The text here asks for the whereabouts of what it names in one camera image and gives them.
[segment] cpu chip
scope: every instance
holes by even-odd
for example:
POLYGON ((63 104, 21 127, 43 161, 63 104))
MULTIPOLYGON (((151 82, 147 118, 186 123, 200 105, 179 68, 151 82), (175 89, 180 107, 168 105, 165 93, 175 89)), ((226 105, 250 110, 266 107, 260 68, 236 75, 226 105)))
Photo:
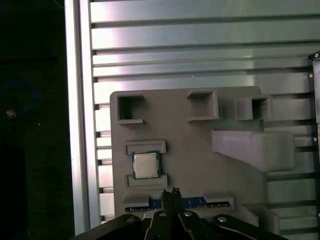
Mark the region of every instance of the cpu chip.
POLYGON ((132 153, 133 177, 135 179, 158 178, 161 175, 159 151, 132 153))

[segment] blue cable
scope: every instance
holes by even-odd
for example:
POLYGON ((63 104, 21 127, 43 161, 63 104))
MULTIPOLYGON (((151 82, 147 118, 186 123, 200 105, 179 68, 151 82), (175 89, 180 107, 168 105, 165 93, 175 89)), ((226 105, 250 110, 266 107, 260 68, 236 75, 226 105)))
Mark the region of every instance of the blue cable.
MULTIPOLYGON (((11 82, 7 83, 4 87, 2 87, 0 89, 0 94, 3 93, 8 87, 15 85, 15 84, 23 84, 23 85, 29 87, 31 89, 31 91, 33 92, 33 96, 34 96, 32 104, 26 110, 24 110, 22 112, 17 112, 15 114, 16 117, 20 117, 24 114, 27 114, 29 111, 31 111, 36 106, 36 104, 38 102, 38 95, 37 95, 36 90, 28 82, 22 81, 22 80, 16 80, 16 81, 11 81, 11 82)), ((9 119, 9 118, 7 116, 0 117, 0 120, 5 120, 5 119, 9 119)))

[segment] bolt head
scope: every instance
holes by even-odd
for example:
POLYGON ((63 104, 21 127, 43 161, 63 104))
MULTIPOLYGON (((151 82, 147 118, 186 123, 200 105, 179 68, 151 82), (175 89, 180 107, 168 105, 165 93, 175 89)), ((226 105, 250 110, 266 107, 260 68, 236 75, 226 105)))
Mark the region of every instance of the bolt head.
POLYGON ((127 218, 125 221, 126 221, 127 223, 132 223, 132 222, 135 221, 135 219, 134 219, 133 217, 130 217, 130 218, 127 218))
POLYGON ((224 216, 221 216, 221 217, 218 218, 218 221, 220 223, 225 223, 227 221, 227 219, 224 216))
POLYGON ((190 217, 190 216, 192 216, 192 212, 186 211, 186 212, 184 212, 183 215, 185 215, 186 217, 190 217))

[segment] aluminum slotted panel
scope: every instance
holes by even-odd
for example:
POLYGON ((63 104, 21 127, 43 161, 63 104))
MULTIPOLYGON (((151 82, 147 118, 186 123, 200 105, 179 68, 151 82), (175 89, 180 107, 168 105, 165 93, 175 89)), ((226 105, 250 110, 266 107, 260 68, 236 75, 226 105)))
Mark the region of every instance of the aluminum slotted panel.
MULTIPOLYGON (((312 162, 319 159, 307 57, 320 49, 320 1, 80 2, 83 56, 91 56, 82 63, 91 227, 113 214, 108 104, 112 92, 125 90, 260 87, 274 101, 265 130, 291 131, 297 143, 297 169, 268 174, 269 204, 314 207, 312 162)), ((312 216, 297 214, 282 221, 281 233, 313 239, 312 216), (291 229, 303 219, 299 231, 291 229)))

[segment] dark background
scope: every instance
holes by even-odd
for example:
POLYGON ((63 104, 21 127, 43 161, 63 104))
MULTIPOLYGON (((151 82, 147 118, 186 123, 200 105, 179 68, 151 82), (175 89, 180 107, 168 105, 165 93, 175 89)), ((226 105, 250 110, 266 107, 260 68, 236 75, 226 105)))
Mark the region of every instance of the dark background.
POLYGON ((64 9, 54 0, 0 0, 0 31, 0 90, 23 80, 38 95, 31 111, 9 120, 7 110, 23 111, 34 96, 23 84, 0 91, 2 221, 15 239, 66 240, 74 215, 64 9))

